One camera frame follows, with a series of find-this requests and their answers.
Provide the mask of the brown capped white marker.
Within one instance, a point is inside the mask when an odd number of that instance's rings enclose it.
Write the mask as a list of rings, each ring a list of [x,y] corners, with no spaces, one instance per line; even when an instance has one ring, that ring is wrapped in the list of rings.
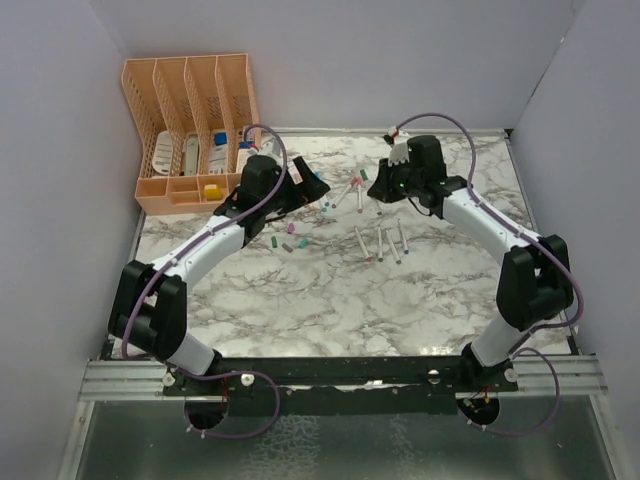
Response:
[[[338,206],[344,201],[346,196],[352,191],[354,187],[356,187],[360,183],[358,177],[353,177],[347,186],[339,193],[337,197],[332,200],[331,208],[337,209]]]

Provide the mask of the pink capped white marker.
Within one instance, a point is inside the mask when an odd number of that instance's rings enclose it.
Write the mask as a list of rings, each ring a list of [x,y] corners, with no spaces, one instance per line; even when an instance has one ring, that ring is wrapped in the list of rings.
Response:
[[[361,214],[363,212],[363,198],[362,198],[362,185],[359,180],[356,182],[356,192],[357,192],[357,212]]]

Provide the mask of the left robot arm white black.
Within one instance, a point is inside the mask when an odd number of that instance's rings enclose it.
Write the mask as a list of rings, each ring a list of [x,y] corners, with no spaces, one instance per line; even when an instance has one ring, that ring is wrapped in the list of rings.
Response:
[[[151,263],[132,260],[124,267],[108,323],[123,356],[134,346],[187,371],[186,382],[195,392],[218,388],[221,355],[188,333],[187,299],[214,267],[263,230],[269,215],[286,215],[329,192],[302,157],[293,163],[299,182],[273,157],[250,156],[239,184],[195,235]]]

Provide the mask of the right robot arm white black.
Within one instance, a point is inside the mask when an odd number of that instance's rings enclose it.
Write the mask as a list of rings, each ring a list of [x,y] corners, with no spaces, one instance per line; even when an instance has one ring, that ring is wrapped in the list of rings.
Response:
[[[553,327],[553,318],[582,297],[570,272],[566,242],[523,227],[487,202],[471,177],[447,172],[433,135],[384,137],[390,147],[367,194],[380,203],[416,200],[435,216],[463,229],[500,267],[497,315],[465,346],[461,383],[481,391],[491,384],[514,349],[533,332]]]

